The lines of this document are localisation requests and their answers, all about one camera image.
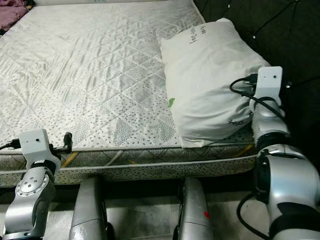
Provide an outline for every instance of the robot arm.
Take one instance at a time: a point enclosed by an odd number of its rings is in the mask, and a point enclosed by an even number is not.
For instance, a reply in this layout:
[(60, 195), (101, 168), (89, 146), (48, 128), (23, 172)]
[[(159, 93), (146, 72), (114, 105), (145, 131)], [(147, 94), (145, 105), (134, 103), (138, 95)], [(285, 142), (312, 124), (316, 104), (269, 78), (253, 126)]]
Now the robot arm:
[(72, 135), (67, 132), (64, 146), (57, 148), (49, 144), (44, 129), (22, 132), (18, 141), (28, 171), (17, 184), (15, 198), (5, 214), (3, 239), (40, 240), (45, 235), (48, 208), (56, 192), (54, 176), (60, 169), (60, 154), (71, 152)]
[(254, 196), (267, 205), (269, 239), (320, 240), (320, 179), (316, 168), (296, 147), (290, 132), (277, 114), (282, 69), (262, 67), (255, 97), (274, 109), (250, 101), (252, 129), (258, 150), (254, 169)]

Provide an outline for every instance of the dark background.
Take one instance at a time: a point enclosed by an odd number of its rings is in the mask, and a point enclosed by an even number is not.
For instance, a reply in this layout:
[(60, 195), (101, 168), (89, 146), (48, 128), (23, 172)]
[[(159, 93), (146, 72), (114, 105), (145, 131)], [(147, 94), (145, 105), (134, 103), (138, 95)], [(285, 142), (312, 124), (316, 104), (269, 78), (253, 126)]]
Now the dark background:
[[(252, 191), (254, 189), (253, 171), (241, 174), (201, 177), (206, 194), (235, 191)], [(103, 184), (104, 199), (128, 199), (160, 196), (177, 196), (182, 179), (115, 181)], [(80, 185), (56, 185), (54, 202), (74, 203)], [(15, 197), (15, 187), (0, 188), (0, 204), (10, 204)]]
[(283, 68), (283, 84), (292, 83), (281, 99), (294, 144), (320, 169), (320, 1), (194, 2), (206, 22), (230, 19), (253, 50)]

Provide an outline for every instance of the pillowcase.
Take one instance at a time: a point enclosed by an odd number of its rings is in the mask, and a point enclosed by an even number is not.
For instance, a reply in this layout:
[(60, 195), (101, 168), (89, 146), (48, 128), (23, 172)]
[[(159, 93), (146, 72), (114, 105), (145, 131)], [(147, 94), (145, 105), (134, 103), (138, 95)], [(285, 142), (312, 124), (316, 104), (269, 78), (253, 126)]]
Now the pillowcase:
[(167, 98), (183, 148), (224, 139), (251, 120), (249, 99), (230, 84), (269, 64), (222, 18), (161, 40)]

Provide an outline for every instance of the quilted mattress pattern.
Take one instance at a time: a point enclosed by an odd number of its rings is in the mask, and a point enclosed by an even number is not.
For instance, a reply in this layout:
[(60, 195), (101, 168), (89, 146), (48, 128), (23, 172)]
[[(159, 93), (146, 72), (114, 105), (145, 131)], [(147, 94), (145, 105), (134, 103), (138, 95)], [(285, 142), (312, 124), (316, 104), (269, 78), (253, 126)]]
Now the quilted mattress pattern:
[(0, 139), (178, 147), (160, 40), (201, 23), (189, 0), (35, 7), (0, 39)]

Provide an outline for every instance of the black cable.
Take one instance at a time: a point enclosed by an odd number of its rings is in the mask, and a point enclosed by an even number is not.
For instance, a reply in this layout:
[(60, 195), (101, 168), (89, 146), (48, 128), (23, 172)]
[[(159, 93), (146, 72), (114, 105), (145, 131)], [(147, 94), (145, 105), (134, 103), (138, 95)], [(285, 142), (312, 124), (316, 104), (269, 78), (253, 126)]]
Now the black cable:
[(250, 193), (249, 195), (245, 196), (240, 202), (238, 207), (236, 208), (236, 216), (238, 217), (240, 223), (245, 226), (248, 230), (250, 230), (255, 235), (259, 236), (262, 239), (268, 240), (269, 237), (262, 232), (258, 231), (257, 229), (250, 226), (241, 216), (241, 208), (245, 204), (246, 201), (248, 201), (250, 198), (254, 197), (253, 193)]
[(10, 145), (7, 143), (6, 145), (0, 146), (0, 150), (10, 148)]
[(284, 118), (284, 116), (281, 115), (280, 112), (278, 112), (277, 110), (275, 110), (273, 107), (269, 106), (268, 104), (266, 104), (264, 101), (260, 100), (259, 98), (256, 98), (254, 96), (251, 96), (249, 93), (247, 92), (244, 92), (244, 91), (239, 91), (239, 90), (235, 90), (233, 88), (233, 86), (238, 83), (238, 82), (241, 82), (241, 81), (246, 81), (247, 79), (246, 78), (241, 78), (241, 79), (238, 79), (238, 80), (235, 80), (233, 83), (231, 83), (230, 85), (230, 90), (236, 94), (240, 94), (242, 96), (245, 96), (247, 98), (250, 98), (254, 101), (256, 101), (257, 103), (261, 104), (262, 106), (264, 106), (266, 109), (270, 110), (271, 112), (273, 112), (278, 118), (280, 118), (285, 124), (287, 124), (287, 121), (286, 119)]
[(19, 149), (21, 148), (20, 141), (18, 138), (12, 139), (10, 142), (7, 144), (0, 146), (0, 150), (6, 149), (6, 148), (14, 148), (14, 149)]

